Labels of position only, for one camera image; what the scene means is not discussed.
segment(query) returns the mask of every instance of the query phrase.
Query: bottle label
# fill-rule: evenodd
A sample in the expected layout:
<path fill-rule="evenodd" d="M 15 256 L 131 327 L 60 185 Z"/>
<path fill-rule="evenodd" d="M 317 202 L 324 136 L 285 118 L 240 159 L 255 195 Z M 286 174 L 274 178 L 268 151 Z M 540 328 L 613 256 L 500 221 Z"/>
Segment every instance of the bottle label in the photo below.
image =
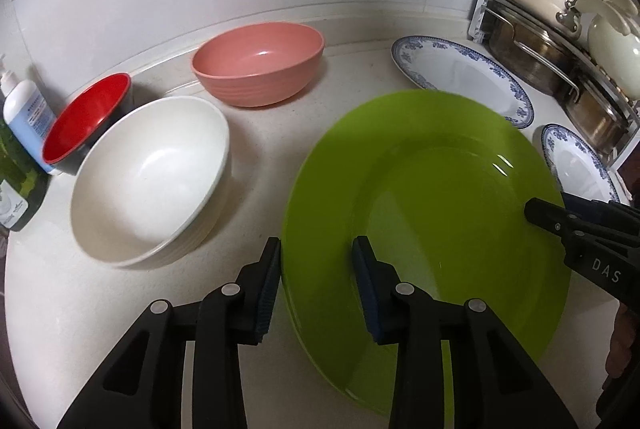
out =
<path fill-rule="evenodd" d="M 54 170 L 42 159 L 42 145 L 56 116 L 38 90 L 35 90 L 26 104 L 9 123 L 9 128 L 38 164 L 47 172 Z"/>
<path fill-rule="evenodd" d="M 27 200 L 22 198 L 6 180 L 2 180 L 0 184 L 0 223 L 10 229 L 28 207 Z"/>

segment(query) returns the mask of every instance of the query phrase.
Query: soap bottle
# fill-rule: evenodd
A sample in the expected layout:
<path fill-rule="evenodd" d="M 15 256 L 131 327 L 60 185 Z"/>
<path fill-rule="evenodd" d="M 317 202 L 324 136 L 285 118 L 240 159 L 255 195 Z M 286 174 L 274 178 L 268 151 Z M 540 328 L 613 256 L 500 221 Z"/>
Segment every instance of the soap bottle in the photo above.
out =
<path fill-rule="evenodd" d="M 0 118 L 0 223 L 23 228 L 40 208 L 48 180 Z"/>
<path fill-rule="evenodd" d="M 28 79 L 21 81 L 14 72 L 4 68 L 3 58 L 4 55 L 0 56 L 0 90 L 4 95 L 2 118 L 40 167 L 49 174 L 60 174 L 42 159 L 42 145 L 56 116 L 36 83 Z"/>

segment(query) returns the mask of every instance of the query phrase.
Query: green plate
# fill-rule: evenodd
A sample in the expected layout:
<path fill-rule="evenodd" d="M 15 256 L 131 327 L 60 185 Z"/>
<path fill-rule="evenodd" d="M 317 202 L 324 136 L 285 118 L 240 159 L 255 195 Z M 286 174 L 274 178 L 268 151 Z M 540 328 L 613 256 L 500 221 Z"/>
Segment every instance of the green plate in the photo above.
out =
<path fill-rule="evenodd" d="M 570 271 L 524 204 L 562 205 L 529 141 L 500 115 L 445 92 L 400 92 L 342 117 L 306 159 L 287 208 L 282 278 L 300 342 L 320 373 L 390 411 L 396 346 L 367 332 L 353 238 L 434 298 L 484 299 L 534 359 L 558 325 Z"/>

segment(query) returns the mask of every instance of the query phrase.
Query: bowl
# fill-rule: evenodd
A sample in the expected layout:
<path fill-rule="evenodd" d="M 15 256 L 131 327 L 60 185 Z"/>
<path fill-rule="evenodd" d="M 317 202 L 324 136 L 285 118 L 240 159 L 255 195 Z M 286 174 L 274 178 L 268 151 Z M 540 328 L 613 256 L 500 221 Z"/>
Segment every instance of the bowl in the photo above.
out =
<path fill-rule="evenodd" d="M 298 93 L 318 72 L 324 37 L 304 24 L 267 22 L 229 30 L 202 45 L 191 69 L 232 106 L 266 106 Z"/>
<path fill-rule="evenodd" d="M 42 158 L 65 173 L 76 174 L 92 146 L 133 109 L 128 74 L 113 74 L 87 88 L 60 114 L 42 146 Z"/>
<path fill-rule="evenodd" d="M 71 228 L 94 260 L 157 268 L 186 255 L 222 211 L 229 128 L 196 97 L 149 102 L 96 142 L 78 171 Z"/>

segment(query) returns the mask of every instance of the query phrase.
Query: black bowl exterior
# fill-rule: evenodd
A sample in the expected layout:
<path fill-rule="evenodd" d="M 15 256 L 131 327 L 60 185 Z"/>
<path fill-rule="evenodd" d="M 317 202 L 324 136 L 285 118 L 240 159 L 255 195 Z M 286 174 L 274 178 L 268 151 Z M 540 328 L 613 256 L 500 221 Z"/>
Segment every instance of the black bowl exterior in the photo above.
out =
<path fill-rule="evenodd" d="M 53 167 L 62 171 L 63 173 L 76 175 L 78 174 L 78 169 L 82 165 L 82 162 L 91 151 L 91 148 L 94 146 L 96 142 L 100 139 L 102 135 L 104 135 L 107 130 L 113 126 L 116 122 L 118 122 L 122 117 L 131 113 L 133 111 L 133 84 L 129 85 L 129 89 L 124 94 L 124 96 L 120 99 L 120 102 L 117 104 L 113 111 L 102 119 L 102 122 L 98 125 L 95 131 L 89 135 L 82 144 L 77 146 L 74 150 L 69 151 L 64 158 L 60 159 L 55 164 L 52 164 Z"/>

